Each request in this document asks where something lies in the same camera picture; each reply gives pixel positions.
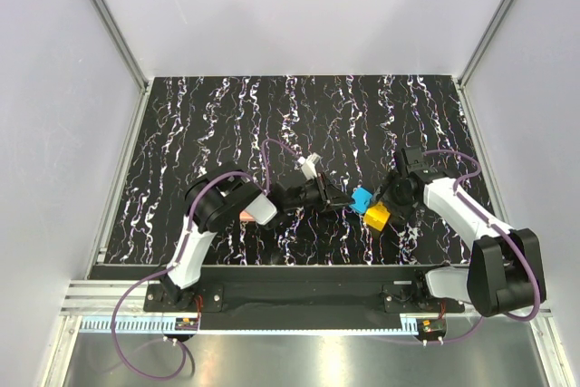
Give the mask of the pink plug adapter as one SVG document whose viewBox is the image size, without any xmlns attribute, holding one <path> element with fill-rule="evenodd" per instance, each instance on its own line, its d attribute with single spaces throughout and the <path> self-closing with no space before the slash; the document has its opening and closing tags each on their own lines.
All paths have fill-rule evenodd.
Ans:
<svg viewBox="0 0 580 387">
<path fill-rule="evenodd" d="M 239 219 L 241 222 L 254 222 L 255 219 L 252 215 L 250 215 L 249 213 L 247 213 L 246 211 L 242 211 L 239 214 Z"/>
</svg>

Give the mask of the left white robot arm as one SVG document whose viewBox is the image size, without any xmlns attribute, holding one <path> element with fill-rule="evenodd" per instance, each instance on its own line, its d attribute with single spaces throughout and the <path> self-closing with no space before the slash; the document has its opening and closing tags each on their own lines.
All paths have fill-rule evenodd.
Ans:
<svg viewBox="0 0 580 387">
<path fill-rule="evenodd" d="M 301 159 L 305 182 L 264 191 L 229 162 L 196 179 L 185 197 L 183 225 L 175 254 L 161 277 L 164 300 L 178 311 L 195 302 L 196 287 L 208 249 L 219 231 L 248 214 L 262 227 L 277 227 L 299 208 L 329 212 L 348 208 L 354 199 L 337 188 L 315 165 Z"/>
</svg>

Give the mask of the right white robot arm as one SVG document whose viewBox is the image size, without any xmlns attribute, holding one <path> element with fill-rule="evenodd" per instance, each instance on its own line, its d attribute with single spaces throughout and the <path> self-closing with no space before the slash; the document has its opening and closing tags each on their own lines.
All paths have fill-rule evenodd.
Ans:
<svg viewBox="0 0 580 387">
<path fill-rule="evenodd" d="M 533 320 L 546 301 L 540 242 L 529 228 L 516 229 L 495 217 L 445 168 L 429 164 L 428 152 L 403 147 L 394 154 L 395 168 L 375 191 L 377 218 L 368 225 L 406 225 L 419 208 L 442 218 L 470 251 L 467 267 L 437 266 L 411 289 L 411 300 L 431 311 L 443 299 L 472 305 L 483 317 L 505 315 L 519 322 Z"/>
</svg>

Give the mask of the yellow socket cube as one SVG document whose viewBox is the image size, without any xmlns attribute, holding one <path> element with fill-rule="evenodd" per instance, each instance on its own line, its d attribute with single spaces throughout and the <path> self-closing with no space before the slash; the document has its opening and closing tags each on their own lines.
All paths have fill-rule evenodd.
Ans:
<svg viewBox="0 0 580 387">
<path fill-rule="evenodd" d="M 391 212 L 379 201 L 366 210 L 363 221 L 368 227 L 383 231 L 390 217 Z"/>
</svg>

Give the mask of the blue folding extension socket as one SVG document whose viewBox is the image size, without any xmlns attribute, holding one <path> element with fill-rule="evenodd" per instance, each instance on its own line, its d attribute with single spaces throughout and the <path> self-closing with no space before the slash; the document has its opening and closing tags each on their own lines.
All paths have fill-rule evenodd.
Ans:
<svg viewBox="0 0 580 387">
<path fill-rule="evenodd" d="M 358 187 L 353 191 L 352 199 L 350 209 L 363 216 L 371 206 L 372 193 L 363 187 Z"/>
</svg>

